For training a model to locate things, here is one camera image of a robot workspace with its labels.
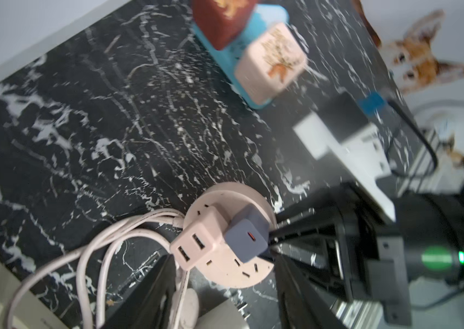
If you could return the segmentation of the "grey blue cube charger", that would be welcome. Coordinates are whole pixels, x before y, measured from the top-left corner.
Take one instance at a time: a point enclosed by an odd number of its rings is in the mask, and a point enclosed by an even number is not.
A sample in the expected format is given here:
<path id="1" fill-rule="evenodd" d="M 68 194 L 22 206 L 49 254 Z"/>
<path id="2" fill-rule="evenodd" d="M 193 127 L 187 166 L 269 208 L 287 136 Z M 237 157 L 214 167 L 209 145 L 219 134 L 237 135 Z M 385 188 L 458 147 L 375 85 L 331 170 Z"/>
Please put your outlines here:
<path id="1" fill-rule="evenodd" d="M 232 219 L 225 232 L 225 241 L 242 263 L 248 263 L 268 249 L 270 223 L 252 204 Z"/>

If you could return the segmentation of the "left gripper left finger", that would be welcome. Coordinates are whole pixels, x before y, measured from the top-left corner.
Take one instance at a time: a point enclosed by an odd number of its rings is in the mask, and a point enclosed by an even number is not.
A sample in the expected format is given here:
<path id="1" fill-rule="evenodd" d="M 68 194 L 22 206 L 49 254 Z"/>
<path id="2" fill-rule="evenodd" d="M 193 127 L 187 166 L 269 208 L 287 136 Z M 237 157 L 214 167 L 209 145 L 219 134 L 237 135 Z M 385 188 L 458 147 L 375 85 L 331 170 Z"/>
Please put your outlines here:
<path id="1" fill-rule="evenodd" d="M 162 256 L 103 327 L 167 328 L 176 290 L 175 278 L 174 257 Z"/>

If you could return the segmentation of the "pink cube charger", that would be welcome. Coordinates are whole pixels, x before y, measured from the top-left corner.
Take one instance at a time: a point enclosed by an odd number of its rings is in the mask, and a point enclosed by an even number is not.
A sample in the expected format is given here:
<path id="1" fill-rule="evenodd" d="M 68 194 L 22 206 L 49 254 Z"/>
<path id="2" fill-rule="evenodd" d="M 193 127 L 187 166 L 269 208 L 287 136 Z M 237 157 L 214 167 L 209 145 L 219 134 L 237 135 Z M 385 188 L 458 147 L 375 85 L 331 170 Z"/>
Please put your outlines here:
<path id="1" fill-rule="evenodd" d="M 210 259 L 227 227 L 226 218 L 215 206 L 205 207 L 170 244 L 170 253 L 184 271 L 190 271 L 200 260 Z"/>

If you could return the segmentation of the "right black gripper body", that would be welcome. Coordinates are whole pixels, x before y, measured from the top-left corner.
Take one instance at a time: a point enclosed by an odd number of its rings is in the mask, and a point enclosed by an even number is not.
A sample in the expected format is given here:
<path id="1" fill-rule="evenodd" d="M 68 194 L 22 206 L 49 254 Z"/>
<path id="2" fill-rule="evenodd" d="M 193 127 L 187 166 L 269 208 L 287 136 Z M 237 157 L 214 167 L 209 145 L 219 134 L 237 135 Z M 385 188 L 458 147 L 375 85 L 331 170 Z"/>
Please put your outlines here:
<path id="1" fill-rule="evenodd" d="M 379 302 L 385 319 L 412 323 L 404 241 L 363 189 L 321 189 L 277 215 L 268 259 L 292 259 L 310 285 L 344 300 Z"/>

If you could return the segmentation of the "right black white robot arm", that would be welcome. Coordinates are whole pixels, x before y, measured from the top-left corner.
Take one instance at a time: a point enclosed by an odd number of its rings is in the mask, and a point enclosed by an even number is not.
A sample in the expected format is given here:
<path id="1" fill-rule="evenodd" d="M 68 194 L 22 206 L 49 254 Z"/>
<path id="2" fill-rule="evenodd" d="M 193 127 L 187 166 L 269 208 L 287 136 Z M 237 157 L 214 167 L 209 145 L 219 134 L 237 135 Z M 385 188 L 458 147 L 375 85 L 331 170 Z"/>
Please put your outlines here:
<path id="1" fill-rule="evenodd" d="M 442 280 L 464 292 L 464 186 L 457 194 L 408 193 L 389 219 L 362 185 L 321 189 L 277 215 L 269 236 L 283 328 L 342 328 L 319 287 L 378 302 L 385 321 L 410 326 L 409 285 Z"/>

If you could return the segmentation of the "round pink socket hub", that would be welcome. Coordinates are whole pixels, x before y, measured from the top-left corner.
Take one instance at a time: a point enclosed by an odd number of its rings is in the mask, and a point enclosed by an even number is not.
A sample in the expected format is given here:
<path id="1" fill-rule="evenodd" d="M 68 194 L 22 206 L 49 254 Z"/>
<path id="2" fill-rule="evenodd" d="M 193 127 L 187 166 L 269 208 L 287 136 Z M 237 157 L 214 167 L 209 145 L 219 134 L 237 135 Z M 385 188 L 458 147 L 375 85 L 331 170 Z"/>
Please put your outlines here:
<path id="1" fill-rule="evenodd" d="M 260 258 L 268 249 L 275 214 L 255 189 L 223 182 L 207 189 L 189 208 L 183 231 L 170 248 L 185 270 L 234 289 L 263 281 L 274 265 Z"/>

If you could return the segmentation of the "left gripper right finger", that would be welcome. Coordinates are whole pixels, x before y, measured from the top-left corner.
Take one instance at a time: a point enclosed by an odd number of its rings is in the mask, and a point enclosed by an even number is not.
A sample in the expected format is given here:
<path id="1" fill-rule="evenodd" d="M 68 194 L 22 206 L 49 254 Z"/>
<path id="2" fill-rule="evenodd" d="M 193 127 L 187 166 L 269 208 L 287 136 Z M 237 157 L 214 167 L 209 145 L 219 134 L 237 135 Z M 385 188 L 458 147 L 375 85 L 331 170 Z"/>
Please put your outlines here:
<path id="1" fill-rule="evenodd" d="M 274 270 L 282 328 L 339 327 L 339 319 L 314 291 L 292 259 L 278 255 Z"/>

